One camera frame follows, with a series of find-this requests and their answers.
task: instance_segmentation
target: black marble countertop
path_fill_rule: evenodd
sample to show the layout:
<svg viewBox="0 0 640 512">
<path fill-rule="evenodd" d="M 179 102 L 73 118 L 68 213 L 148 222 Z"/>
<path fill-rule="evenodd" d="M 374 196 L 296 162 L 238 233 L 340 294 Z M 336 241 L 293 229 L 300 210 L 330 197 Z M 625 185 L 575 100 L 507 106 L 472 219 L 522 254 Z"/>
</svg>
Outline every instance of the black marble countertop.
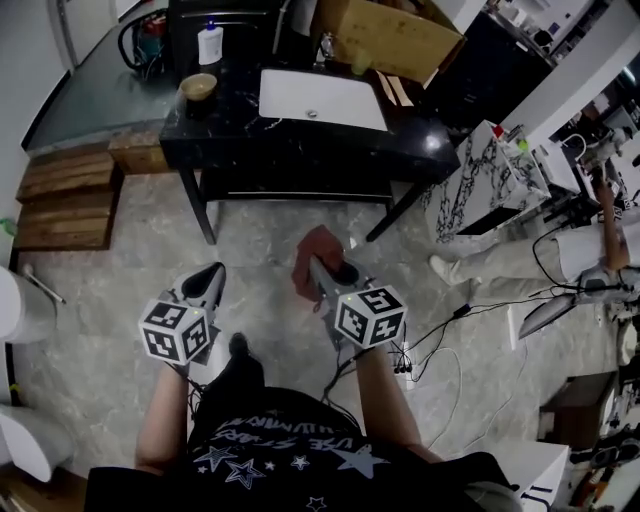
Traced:
<svg viewBox="0 0 640 512">
<path fill-rule="evenodd" d="M 400 181 L 438 183 L 458 166 L 446 128 L 437 118 L 419 117 L 394 106 L 369 70 L 361 79 L 378 98 L 388 131 L 315 121 L 272 119 L 258 114 L 260 63 L 223 59 L 208 72 L 218 77 L 209 106 L 193 110 L 178 91 L 160 134 L 170 167 L 218 168 L 265 173 L 320 170 L 377 172 Z M 329 73 L 345 78 L 343 73 Z"/>
</svg>

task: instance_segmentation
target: table leg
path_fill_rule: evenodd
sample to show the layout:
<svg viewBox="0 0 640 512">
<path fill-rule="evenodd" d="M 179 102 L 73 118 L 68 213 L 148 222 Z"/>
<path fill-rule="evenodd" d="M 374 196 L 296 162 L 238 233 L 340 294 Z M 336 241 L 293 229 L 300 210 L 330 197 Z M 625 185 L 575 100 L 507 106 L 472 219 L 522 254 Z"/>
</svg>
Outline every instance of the table leg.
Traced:
<svg viewBox="0 0 640 512">
<path fill-rule="evenodd" d="M 196 214 L 196 219 L 198 220 L 198 224 L 200 224 L 200 229 L 202 230 L 204 239 L 209 245 L 215 245 L 216 235 L 213 233 L 213 228 L 209 222 L 209 217 L 207 216 L 207 202 L 204 201 L 200 195 L 198 183 L 196 182 L 196 175 L 193 169 L 180 169 L 179 172 L 184 189 L 187 191 L 191 208 L 193 208 L 193 213 Z"/>
<path fill-rule="evenodd" d="M 391 208 L 391 210 L 378 222 L 378 225 L 371 230 L 367 235 L 367 242 L 373 242 L 382 233 L 384 233 L 391 224 L 393 224 L 398 218 L 407 211 L 409 206 L 416 202 L 423 192 L 429 186 L 428 183 L 414 183 L 409 191 L 398 201 L 398 203 Z"/>
</svg>

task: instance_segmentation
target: faucet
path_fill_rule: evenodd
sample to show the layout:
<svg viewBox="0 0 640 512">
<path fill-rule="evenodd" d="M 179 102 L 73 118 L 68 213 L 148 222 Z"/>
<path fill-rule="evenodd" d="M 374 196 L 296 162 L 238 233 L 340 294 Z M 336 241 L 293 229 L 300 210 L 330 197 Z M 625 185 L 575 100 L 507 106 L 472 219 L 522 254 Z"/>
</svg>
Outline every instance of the faucet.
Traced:
<svg viewBox="0 0 640 512">
<path fill-rule="evenodd" d="M 334 36 L 330 32 L 323 32 L 320 36 L 320 44 L 316 53 L 316 61 L 313 64 L 314 69 L 324 69 L 327 59 L 331 60 L 335 56 L 333 51 Z"/>
<path fill-rule="evenodd" d="M 574 137 L 579 138 L 582 141 L 582 153 L 580 153 L 577 157 L 576 157 L 576 162 L 578 160 L 580 160 L 584 154 L 587 152 L 587 141 L 584 140 L 584 137 L 582 135 L 580 135 L 579 133 L 572 133 L 571 135 L 569 135 L 566 139 L 564 139 L 560 145 L 561 146 L 566 146 L 566 142 L 573 139 Z"/>
</svg>

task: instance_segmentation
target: hand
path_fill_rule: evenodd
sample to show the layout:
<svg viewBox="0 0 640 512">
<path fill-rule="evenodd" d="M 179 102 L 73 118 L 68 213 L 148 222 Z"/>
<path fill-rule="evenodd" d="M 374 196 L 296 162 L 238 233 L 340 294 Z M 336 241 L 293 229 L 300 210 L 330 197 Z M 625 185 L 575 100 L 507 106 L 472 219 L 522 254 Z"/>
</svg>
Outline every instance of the hand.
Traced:
<svg viewBox="0 0 640 512">
<path fill-rule="evenodd" d="M 613 192 L 606 181 L 600 181 L 600 183 L 596 185 L 594 192 L 602 206 L 613 206 Z"/>
</svg>

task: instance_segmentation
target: red cloth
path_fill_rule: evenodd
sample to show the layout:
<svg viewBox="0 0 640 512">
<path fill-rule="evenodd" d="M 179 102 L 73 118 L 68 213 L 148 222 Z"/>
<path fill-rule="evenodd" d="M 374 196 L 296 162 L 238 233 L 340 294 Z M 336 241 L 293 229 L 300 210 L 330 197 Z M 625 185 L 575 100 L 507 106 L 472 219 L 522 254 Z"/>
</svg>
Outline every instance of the red cloth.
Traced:
<svg viewBox="0 0 640 512">
<path fill-rule="evenodd" d="M 296 266 L 291 274 L 296 293 L 313 302 L 320 301 L 322 297 L 309 272 L 311 256 L 315 255 L 327 268 L 338 272 L 344 261 L 343 253 L 340 240 L 324 224 L 309 231 L 298 244 Z"/>
</svg>

